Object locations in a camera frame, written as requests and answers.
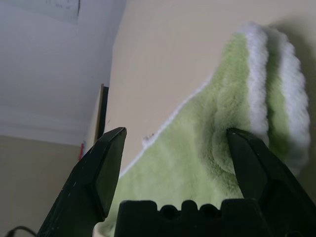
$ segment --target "black cable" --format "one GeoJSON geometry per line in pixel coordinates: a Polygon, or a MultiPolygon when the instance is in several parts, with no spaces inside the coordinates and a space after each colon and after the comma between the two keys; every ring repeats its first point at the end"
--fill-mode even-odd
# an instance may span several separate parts
{"type": "Polygon", "coordinates": [[[33,236],[36,236],[36,233],[34,231],[32,231],[30,228],[27,228],[25,226],[17,226],[14,229],[10,230],[5,237],[13,237],[15,235],[15,232],[17,230],[24,230],[27,231],[28,233],[30,233],[33,236]]]}

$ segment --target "crown molding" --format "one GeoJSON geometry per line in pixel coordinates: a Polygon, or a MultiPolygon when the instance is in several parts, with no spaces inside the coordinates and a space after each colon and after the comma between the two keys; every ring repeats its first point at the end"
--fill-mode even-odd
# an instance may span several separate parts
{"type": "Polygon", "coordinates": [[[88,122],[0,107],[0,135],[80,146],[88,122]]]}

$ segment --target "microfiber towel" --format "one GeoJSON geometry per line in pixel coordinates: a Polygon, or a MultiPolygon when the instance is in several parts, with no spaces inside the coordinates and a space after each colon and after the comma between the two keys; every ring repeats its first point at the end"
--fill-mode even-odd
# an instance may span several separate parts
{"type": "Polygon", "coordinates": [[[118,180],[111,210],[94,231],[113,236],[123,200],[181,209],[242,198],[226,138],[239,128],[261,138],[297,175],[308,161],[305,79],[285,34],[251,23],[232,35],[215,73],[148,141],[118,180]]]}

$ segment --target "white ceiling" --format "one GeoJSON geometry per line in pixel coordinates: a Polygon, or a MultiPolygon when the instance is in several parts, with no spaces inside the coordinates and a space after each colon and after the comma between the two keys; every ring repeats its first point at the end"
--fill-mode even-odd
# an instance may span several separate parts
{"type": "Polygon", "coordinates": [[[81,0],[78,24],[0,1],[0,134],[80,145],[126,0],[81,0]]]}

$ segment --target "red object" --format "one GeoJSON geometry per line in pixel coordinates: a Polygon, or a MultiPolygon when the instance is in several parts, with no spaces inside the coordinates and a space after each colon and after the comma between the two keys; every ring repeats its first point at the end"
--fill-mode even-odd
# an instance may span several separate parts
{"type": "Polygon", "coordinates": [[[82,156],[83,156],[83,149],[84,149],[84,143],[81,143],[81,148],[80,148],[80,153],[78,156],[78,160],[81,160],[82,156]]]}

